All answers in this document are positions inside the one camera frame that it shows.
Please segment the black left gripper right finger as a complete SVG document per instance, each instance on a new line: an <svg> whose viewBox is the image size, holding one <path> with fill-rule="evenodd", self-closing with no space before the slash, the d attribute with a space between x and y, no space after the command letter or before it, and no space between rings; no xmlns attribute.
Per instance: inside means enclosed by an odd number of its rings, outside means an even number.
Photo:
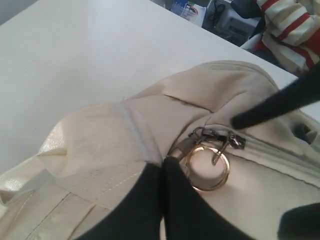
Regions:
<svg viewBox="0 0 320 240"><path fill-rule="evenodd" d="M162 164L162 204L168 240L251 240L195 191L176 158Z"/></svg>

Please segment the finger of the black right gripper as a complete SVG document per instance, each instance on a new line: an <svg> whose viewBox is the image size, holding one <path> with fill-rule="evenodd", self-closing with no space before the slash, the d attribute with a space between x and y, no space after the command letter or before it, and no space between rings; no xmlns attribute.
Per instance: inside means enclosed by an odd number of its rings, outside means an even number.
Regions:
<svg viewBox="0 0 320 240"><path fill-rule="evenodd" d="M314 65L295 81L256 106L235 115L231 126L250 128L320 101L320 66Z"/></svg>
<svg viewBox="0 0 320 240"><path fill-rule="evenodd" d="M320 203L286 211L279 222L280 240L319 240Z"/></svg>

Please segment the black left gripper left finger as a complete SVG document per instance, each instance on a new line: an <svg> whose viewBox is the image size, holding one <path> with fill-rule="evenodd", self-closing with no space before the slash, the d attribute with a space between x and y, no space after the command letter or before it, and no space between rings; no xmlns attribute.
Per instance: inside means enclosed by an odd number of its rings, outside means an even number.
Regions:
<svg viewBox="0 0 320 240"><path fill-rule="evenodd" d="M159 240L162 169L148 163L124 199L79 240Z"/></svg>

